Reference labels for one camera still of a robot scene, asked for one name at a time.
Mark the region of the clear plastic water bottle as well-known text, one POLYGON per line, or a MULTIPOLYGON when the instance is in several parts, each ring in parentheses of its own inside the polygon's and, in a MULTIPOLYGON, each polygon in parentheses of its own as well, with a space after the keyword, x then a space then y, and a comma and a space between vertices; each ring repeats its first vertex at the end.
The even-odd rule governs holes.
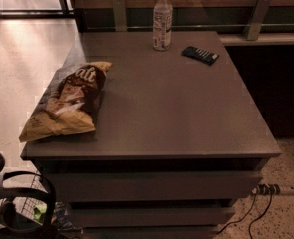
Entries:
POLYGON ((170 0, 158 0, 153 9, 153 47, 167 51, 171 45, 173 6, 170 0))

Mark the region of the dark blue rxbar wrapper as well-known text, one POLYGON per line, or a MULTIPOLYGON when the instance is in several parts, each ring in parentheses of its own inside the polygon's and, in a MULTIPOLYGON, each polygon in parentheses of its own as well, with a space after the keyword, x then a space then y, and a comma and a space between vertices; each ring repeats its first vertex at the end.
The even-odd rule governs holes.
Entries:
POLYGON ((193 46, 188 46, 187 48, 185 48, 182 51, 182 54, 186 57, 195 59, 207 65, 213 65, 219 58, 218 54, 211 53, 209 51, 193 46))

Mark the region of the metal bracket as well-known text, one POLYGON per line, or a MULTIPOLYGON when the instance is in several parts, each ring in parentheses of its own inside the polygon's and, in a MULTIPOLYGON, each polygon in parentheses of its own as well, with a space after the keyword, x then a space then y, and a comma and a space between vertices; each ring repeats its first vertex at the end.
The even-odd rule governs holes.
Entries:
POLYGON ((125 0, 112 0, 115 30, 125 32, 127 30, 127 15, 125 0))
POLYGON ((265 19, 272 0, 257 0, 251 16, 243 30, 243 36, 247 41, 256 41, 261 32, 262 23, 265 19))

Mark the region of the left metal bracket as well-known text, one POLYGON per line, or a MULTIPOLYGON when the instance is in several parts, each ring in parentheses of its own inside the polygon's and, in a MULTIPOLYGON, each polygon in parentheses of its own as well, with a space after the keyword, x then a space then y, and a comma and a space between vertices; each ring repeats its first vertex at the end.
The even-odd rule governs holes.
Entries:
POLYGON ((125 0, 112 0, 115 30, 125 32, 127 30, 127 15, 125 0))

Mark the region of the metal rail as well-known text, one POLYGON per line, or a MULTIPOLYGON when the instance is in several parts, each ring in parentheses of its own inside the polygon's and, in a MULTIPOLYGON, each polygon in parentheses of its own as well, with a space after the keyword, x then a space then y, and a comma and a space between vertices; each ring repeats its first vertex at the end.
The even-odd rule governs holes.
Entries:
MULTIPOLYGON (((249 25, 231 24, 231 25, 174 25, 175 31, 217 31, 217 32, 242 32, 248 29, 249 25)), ((126 31, 151 31, 152 26, 127 26, 126 31)), ((88 27, 85 26, 81 32, 115 32, 115 26, 107 27, 88 27)), ((261 24, 261 32, 294 32, 294 24, 261 24)))

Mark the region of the brown yellow chip bag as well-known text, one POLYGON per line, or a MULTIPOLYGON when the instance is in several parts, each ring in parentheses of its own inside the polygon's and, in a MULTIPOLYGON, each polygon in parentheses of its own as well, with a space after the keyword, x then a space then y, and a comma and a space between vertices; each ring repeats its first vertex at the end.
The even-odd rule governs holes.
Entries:
POLYGON ((111 62, 60 68, 27 120, 21 142, 96 130, 95 119, 111 62))

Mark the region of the right metal bracket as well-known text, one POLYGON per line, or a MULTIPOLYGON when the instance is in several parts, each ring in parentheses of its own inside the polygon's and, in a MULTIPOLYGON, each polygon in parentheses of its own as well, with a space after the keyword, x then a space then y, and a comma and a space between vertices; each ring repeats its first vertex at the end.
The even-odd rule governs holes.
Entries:
POLYGON ((256 41, 261 32, 262 23, 265 19, 272 0, 257 0, 251 16, 243 30, 243 36, 247 41, 256 41))

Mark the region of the white power strip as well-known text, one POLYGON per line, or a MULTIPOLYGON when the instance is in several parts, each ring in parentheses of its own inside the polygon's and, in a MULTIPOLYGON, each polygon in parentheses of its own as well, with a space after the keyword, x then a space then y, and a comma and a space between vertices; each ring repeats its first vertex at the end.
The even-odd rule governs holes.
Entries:
POLYGON ((258 184, 253 190, 254 195, 282 195, 293 196, 294 187, 279 184, 258 184))

